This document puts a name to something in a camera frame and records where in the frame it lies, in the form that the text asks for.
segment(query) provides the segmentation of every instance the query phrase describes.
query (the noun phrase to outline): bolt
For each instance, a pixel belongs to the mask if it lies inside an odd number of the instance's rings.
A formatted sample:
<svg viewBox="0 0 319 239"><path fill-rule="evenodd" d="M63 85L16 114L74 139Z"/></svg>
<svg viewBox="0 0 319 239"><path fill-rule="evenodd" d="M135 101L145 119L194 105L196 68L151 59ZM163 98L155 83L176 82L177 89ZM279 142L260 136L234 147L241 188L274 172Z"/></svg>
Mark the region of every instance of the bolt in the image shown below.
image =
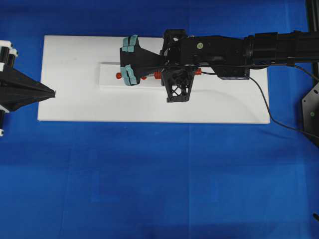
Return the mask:
<svg viewBox="0 0 319 239"><path fill-rule="evenodd" d="M197 44L197 48L200 50L204 47L204 44L202 42Z"/></svg>

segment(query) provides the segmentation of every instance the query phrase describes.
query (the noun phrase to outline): blue cloth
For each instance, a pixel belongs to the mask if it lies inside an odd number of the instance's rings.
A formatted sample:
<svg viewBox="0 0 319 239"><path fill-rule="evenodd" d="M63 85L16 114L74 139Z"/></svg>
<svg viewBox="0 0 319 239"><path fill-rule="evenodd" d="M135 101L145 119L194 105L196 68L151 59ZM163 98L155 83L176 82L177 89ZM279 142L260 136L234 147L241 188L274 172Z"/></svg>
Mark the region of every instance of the blue cloth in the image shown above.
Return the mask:
<svg viewBox="0 0 319 239"><path fill-rule="evenodd" d="M307 31L305 2L1 2L0 38L19 50L15 67L36 80L45 34L160 37L167 28L234 37ZM268 75L273 115L300 127L312 80L286 67ZM319 150L273 123L38 122L33 104L5 116L4 127L2 239L319 235Z"/></svg>

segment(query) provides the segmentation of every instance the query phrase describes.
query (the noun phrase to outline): black cable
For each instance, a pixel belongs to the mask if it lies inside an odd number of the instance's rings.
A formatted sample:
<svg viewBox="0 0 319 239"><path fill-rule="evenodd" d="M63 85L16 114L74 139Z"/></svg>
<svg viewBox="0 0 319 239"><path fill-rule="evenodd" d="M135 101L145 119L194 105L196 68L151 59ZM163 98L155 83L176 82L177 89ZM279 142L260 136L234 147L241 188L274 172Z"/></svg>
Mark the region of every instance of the black cable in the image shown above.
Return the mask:
<svg viewBox="0 0 319 239"><path fill-rule="evenodd" d="M297 69L302 70L303 72L310 75L312 78L314 78L316 81L319 82L319 78L317 76L315 76L314 74L310 73L309 71L307 71L305 68L298 66L298 65L293 65L293 67L296 67Z"/></svg>
<svg viewBox="0 0 319 239"><path fill-rule="evenodd" d="M269 105L268 105L268 103L267 103L266 97L265 97L264 92L263 92L263 90L261 89L260 85L259 85L259 84L257 83L257 81L255 81L253 78L251 78L251 77L249 77L249 78L250 78L253 82L255 82L255 84L258 86L258 88L259 88L259 90L260 90L260 93L261 93L261 95L263 96L265 105L266 105L266 107L267 107L268 114L269 114L270 118L272 119L272 121L273 121L274 123L276 123L276 124L278 124L278 125L280 125L280 126L282 126L282 127L284 127L284 128L288 128L288 129L291 129L291 130L294 130L294 131L297 131L297 132L300 132L300 133L303 133L303 134L306 134L306 135L309 135L309 136L311 136L311 137L314 137L314 138L319 139L319 136L317 136L317 135L314 135L314 134L312 134L312 133L305 132L305 131L300 130L300 129L297 129L297 128L293 128L293 127L287 126L287 125L285 125L285 124L283 124L283 123L280 123L279 121L275 120L275 119L273 118L271 112L270 112Z"/></svg>
<svg viewBox="0 0 319 239"><path fill-rule="evenodd" d="M206 74L206 75L213 75L213 76L214 76L214 75L217 75L216 73L212 73L212 72L203 72L203 71L202 71L202 74Z"/></svg>

